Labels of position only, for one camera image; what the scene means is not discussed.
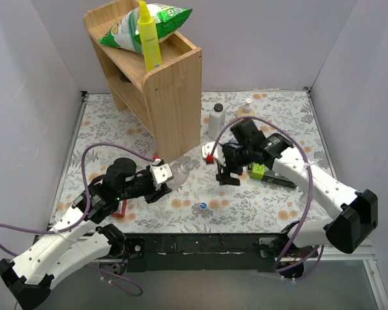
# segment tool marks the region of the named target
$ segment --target floral tablecloth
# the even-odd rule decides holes
[[[235,117],[241,102],[249,97],[253,98],[253,108],[258,116],[286,129],[304,147],[309,159],[331,174],[306,92],[203,92],[202,144],[209,141],[208,114],[214,104],[228,106],[226,121],[229,121]],[[269,126],[259,126],[265,134],[273,132]],[[227,132],[222,141],[230,138],[230,132]],[[64,215],[83,190],[81,154],[86,146],[100,141],[125,145],[147,156],[156,155],[153,137],[129,109],[118,112],[111,95],[90,95],[52,222]],[[86,164],[88,181],[103,174],[116,158],[124,156],[128,154],[109,147],[91,150]],[[131,157],[139,168],[147,165],[143,160]],[[143,198],[130,200],[124,218],[108,217],[102,225],[114,223],[125,233],[278,233],[303,212],[299,189],[253,180],[246,172],[240,177],[240,187],[220,186],[215,180],[216,166],[202,161],[200,146],[177,161],[190,161],[194,166],[179,190],[149,205]],[[207,209],[200,209],[202,202],[207,203]],[[307,220],[326,216],[326,212],[313,202]]]

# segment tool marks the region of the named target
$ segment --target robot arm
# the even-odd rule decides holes
[[[214,142],[202,147],[202,156],[208,163],[217,160],[217,180],[220,184],[240,185],[231,173],[241,174],[244,166],[258,163],[287,177],[303,192],[308,191],[307,165],[300,152],[285,137],[280,134],[265,137],[250,119],[238,122],[231,130],[238,145],[226,143],[217,146],[214,158],[210,156]],[[333,245],[344,253],[352,253],[377,226],[378,199],[370,190],[360,193],[315,165],[311,165],[311,169],[313,199],[319,202],[330,218],[304,223],[294,240],[294,247]],[[270,244],[274,253],[281,252],[297,223],[288,225]]]
[[[87,199],[83,192],[50,229],[55,234],[42,236],[13,260],[0,261],[0,276],[21,307],[36,308],[62,279],[94,259],[122,255],[126,240],[121,231],[113,224],[98,225],[117,210],[121,200],[145,196],[146,202],[152,203],[171,192],[166,182],[172,177],[169,165],[162,160],[137,172],[134,161],[117,159],[108,167],[106,175],[89,185],[91,208],[84,221],[69,231],[59,232],[83,216]],[[92,237],[77,243],[94,229]]]

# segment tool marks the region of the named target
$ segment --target white panel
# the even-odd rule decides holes
[[[109,92],[82,23],[107,0],[32,0],[81,90]],[[202,47],[204,90],[302,89],[313,82],[356,0],[167,0],[193,8],[181,32]]]
[[[0,222],[47,226],[79,103],[32,3],[0,0]],[[0,229],[0,240],[17,253],[33,237]],[[0,309],[15,303],[0,279]]]
[[[378,195],[371,239],[388,293],[388,0],[358,1],[313,92],[339,179]]]

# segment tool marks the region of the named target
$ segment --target yellow mustard bottle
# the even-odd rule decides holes
[[[140,1],[140,18],[138,29],[141,37],[142,50],[144,52],[145,67],[151,71],[162,65],[160,45],[154,17],[149,15],[147,3]]]

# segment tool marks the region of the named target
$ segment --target small white bottle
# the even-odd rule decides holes
[[[240,116],[255,116],[255,112],[252,109],[253,100],[251,98],[246,98],[244,102],[245,104],[237,110],[235,115],[236,118],[239,118]]]
[[[208,137],[210,139],[216,140],[222,130],[226,120],[226,110],[225,106],[217,103],[210,111],[210,122],[208,123]]]

